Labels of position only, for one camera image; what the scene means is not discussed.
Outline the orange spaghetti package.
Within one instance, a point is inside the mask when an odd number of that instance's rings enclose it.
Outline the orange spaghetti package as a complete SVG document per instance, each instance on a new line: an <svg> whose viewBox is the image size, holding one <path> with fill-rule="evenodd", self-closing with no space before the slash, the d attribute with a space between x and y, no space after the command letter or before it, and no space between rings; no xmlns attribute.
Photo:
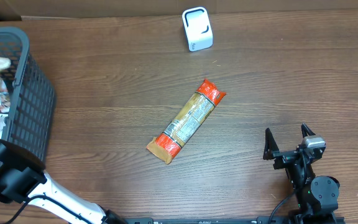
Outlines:
<svg viewBox="0 0 358 224"><path fill-rule="evenodd" d="M204 79L165 130L146 148L166 164L171 163L225 96L213 82Z"/></svg>

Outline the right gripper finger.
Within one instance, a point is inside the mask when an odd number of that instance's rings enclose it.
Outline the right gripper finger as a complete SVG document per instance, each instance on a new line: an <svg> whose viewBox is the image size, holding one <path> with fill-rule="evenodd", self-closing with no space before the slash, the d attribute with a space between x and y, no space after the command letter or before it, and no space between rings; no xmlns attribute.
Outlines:
<svg viewBox="0 0 358 224"><path fill-rule="evenodd" d="M301 132L302 132L302 136L305 138L307 136L314 136L315 133L305 124L303 123L301 125Z"/></svg>
<svg viewBox="0 0 358 224"><path fill-rule="evenodd" d="M269 128L265 130L265 147L264 147L264 154L263 160L272 160L275 159L274 154L279 152L279 148L273 134Z"/></svg>

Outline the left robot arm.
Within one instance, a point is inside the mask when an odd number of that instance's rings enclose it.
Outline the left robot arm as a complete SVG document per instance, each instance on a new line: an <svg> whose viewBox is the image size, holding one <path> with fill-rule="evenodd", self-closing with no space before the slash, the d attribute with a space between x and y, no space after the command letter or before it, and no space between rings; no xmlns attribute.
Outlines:
<svg viewBox="0 0 358 224"><path fill-rule="evenodd" d="M116 213L88 202L54 181L33 153L0 139L0 202L43 208L68 223L125 223Z"/></svg>

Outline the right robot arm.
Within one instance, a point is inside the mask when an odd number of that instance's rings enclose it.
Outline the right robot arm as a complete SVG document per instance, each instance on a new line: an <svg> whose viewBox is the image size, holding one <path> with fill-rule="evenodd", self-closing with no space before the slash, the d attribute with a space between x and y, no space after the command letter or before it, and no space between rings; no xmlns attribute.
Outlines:
<svg viewBox="0 0 358 224"><path fill-rule="evenodd" d="M331 176L317 176L312 163L321 159L326 141L303 123L302 142L295 150L281 151L269 128L265 130L264 160L273 160L275 170L285 169L293 192L283 199L271 212L268 223L344 223L336 218L340 183ZM298 209L288 212L287 217L275 217L277 210L293 196Z"/></svg>

